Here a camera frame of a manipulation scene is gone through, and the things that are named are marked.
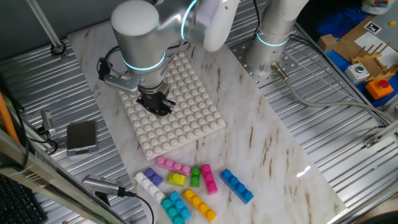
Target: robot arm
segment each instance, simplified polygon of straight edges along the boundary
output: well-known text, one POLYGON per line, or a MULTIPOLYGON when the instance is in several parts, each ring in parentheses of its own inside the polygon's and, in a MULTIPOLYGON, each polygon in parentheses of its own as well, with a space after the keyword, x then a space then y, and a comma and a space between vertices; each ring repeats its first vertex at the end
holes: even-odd
MULTIPOLYGON (((264 10, 257 37, 246 54, 256 75, 268 75, 279 63, 295 20, 308 0, 272 0, 264 10)), ((157 116, 171 113, 167 100, 165 51, 186 40, 214 52, 228 37, 239 0, 165 0, 153 6, 143 0, 120 4, 111 23, 126 63, 129 80, 108 75, 104 81, 122 91, 140 92, 137 100, 157 116)))
POLYGON ((116 87, 128 84, 130 89, 124 91, 138 89, 138 102, 158 116, 171 113, 175 103, 166 99, 165 51, 181 39, 217 51, 228 37, 238 4, 238 0, 166 0, 157 6, 135 0, 120 4, 111 23, 130 80, 114 84, 117 78, 110 77, 113 80, 105 82, 116 87))

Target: lego baseplate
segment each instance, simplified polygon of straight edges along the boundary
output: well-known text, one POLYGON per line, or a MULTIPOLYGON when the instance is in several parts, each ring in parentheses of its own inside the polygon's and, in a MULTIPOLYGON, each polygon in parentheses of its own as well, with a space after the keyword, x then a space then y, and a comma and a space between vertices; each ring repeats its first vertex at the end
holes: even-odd
POLYGON ((226 126, 183 52, 167 65, 164 80, 170 87, 167 98, 176 105, 171 114, 159 119, 136 102, 138 95, 119 91, 148 161, 226 126))

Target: orange lego brick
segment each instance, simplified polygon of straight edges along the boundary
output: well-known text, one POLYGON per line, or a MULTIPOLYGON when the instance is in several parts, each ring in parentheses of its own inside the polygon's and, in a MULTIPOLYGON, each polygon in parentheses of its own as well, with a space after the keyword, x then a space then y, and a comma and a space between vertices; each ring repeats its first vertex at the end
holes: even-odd
POLYGON ((188 189, 182 195, 191 203, 209 222, 212 222, 217 214, 212 211, 191 189, 188 189))
POLYGON ((384 78, 369 82, 366 85, 366 89, 375 100, 383 98, 394 91, 388 81, 384 78))

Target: white lego brick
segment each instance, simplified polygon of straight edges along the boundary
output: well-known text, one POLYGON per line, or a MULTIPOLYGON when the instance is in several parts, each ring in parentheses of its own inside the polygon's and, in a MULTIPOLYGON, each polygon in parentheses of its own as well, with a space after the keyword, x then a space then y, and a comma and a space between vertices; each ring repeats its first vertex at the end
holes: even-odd
POLYGON ((365 66, 363 66, 361 63, 356 63, 354 65, 350 65, 344 73, 347 75, 347 77, 354 83, 361 83, 367 79, 369 76, 369 72, 366 70, 365 66), (359 67, 363 68, 363 71, 360 72, 358 70, 359 67))
POLYGON ((137 173, 134 178, 158 203, 161 203, 166 198, 142 172, 137 173))
POLYGON ((119 92, 148 161, 226 126, 183 52, 167 65, 164 80, 170 87, 167 98, 176 105, 163 118, 158 119, 137 103, 138 95, 119 92))

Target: blue light ring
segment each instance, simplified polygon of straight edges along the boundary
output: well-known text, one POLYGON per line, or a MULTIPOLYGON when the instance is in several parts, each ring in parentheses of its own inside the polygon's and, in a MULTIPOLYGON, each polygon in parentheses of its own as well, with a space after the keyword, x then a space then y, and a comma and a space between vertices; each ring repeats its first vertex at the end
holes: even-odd
POLYGON ((137 70, 137 71, 148 71, 148 70, 151 70, 151 69, 154 69, 154 68, 158 67, 164 61, 165 57, 166 57, 166 52, 163 53, 162 59, 157 64, 155 64, 155 65, 153 65, 151 67, 147 67, 147 68, 137 68, 137 67, 129 65, 124 59, 123 59, 123 61, 131 69, 134 69, 134 70, 137 70))
POLYGON ((282 46, 282 45, 286 44, 286 42, 289 40, 289 38, 288 38, 285 42, 283 42, 283 43, 281 43, 281 44, 268 44, 267 42, 261 40, 261 38, 260 38, 260 36, 259 36, 259 33, 257 33, 257 37, 258 37, 258 39, 261 41, 261 43, 263 43, 263 44, 265 44, 265 45, 268 45, 268 46, 271 46, 271 47, 279 47, 279 46, 282 46))
POLYGON ((188 6, 187 11, 185 11, 184 16, 182 17, 182 21, 181 21, 181 38, 182 38, 183 40, 185 40, 184 28, 185 28, 185 23, 186 23, 187 18, 188 18, 188 14, 189 14, 189 12, 191 11, 192 7, 193 7, 196 3, 197 3, 197 0, 193 0, 193 1, 191 2, 191 4, 188 6))

